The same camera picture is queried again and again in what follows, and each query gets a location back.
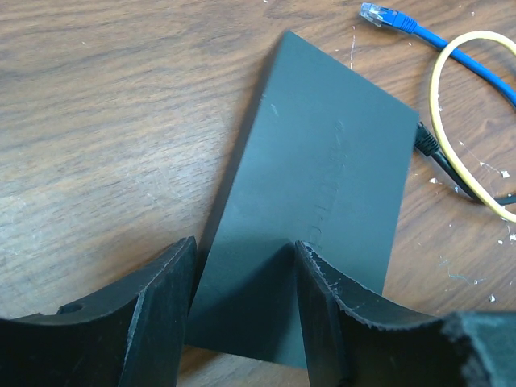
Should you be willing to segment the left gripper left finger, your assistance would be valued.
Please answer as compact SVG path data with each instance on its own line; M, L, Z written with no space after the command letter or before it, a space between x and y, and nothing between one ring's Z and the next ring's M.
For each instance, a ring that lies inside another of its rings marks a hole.
M196 271L184 238L54 315L1 321L3 386L174 386Z

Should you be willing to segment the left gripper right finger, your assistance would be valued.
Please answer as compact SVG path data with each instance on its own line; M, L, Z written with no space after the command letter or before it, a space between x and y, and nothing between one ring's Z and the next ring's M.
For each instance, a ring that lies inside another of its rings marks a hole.
M295 244L312 386L513 386L515 313L433 317L400 306Z

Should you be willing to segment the black network switch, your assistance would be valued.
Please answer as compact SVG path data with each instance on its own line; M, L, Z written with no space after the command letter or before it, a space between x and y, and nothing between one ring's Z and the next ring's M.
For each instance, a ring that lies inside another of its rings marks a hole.
M188 345L304 367L293 246L384 288L418 112L287 31L198 250Z

